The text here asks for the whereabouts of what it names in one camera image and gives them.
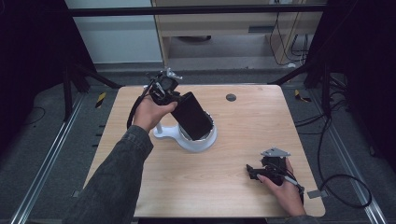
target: white wall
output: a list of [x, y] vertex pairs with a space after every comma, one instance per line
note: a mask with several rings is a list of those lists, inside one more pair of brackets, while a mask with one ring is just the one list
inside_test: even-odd
[[[151, 7], [149, 0], [65, 0], [69, 8]], [[94, 63], [161, 63], [153, 16], [75, 18]]]

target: dark gray sleeve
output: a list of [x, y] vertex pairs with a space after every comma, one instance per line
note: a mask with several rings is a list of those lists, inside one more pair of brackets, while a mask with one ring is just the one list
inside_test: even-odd
[[153, 145], [146, 131], [131, 126], [93, 174], [63, 223], [131, 223], [143, 164]]
[[286, 224], [319, 224], [316, 218], [311, 216], [291, 217]]

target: hand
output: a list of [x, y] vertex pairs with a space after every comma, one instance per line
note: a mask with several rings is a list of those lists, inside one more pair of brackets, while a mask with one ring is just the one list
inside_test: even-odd
[[[291, 173], [293, 173], [293, 168], [291, 167], [288, 159], [286, 159], [286, 167]], [[287, 180], [283, 181], [281, 186], [278, 186], [264, 175], [257, 175], [257, 177], [269, 190], [272, 191], [280, 206], [282, 206], [290, 216], [298, 217], [306, 215], [296, 186]]]
[[176, 106], [177, 102], [172, 102], [169, 105], [157, 105], [152, 101], [151, 96], [148, 95], [134, 113], [134, 125], [149, 132], [160, 122], [163, 116], [174, 111]]

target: light wood tabletop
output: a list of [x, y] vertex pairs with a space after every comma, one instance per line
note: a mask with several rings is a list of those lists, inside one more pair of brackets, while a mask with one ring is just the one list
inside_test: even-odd
[[[97, 148], [86, 183], [126, 132], [126, 120], [143, 87], [119, 90]], [[275, 85], [179, 85], [181, 94], [192, 91], [213, 118], [218, 138], [208, 150], [189, 152], [173, 139], [157, 139], [145, 162], [136, 217], [284, 217], [269, 189], [251, 180], [246, 164], [261, 168], [262, 151], [288, 151], [299, 183], [305, 187], [308, 215], [325, 213], [320, 198], [306, 193], [317, 189], [289, 108]], [[227, 94], [236, 100], [229, 102]], [[163, 126], [176, 125], [167, 115]]]

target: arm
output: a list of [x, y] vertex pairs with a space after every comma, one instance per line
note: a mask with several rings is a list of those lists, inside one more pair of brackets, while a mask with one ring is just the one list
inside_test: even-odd
[[131, 223], [143, 164], [153, 148], [149, 131], [176, 105], [158, 106], [150, 97], [142, 101], [136, 109], [134, 125], [93, 174], [64, 223]]
[[[287, 169], [293, 173], [293, 168], [286, 159]], [[260, 181], [276, 196], [280, 206], [291, 216], [289, 224], [318, 223], [314, 217], [308, 216], [300, 199], [298, 189], [289, 181], [284, 181], [281, 186], [274, 184], [269, 178], [257, 175]]]

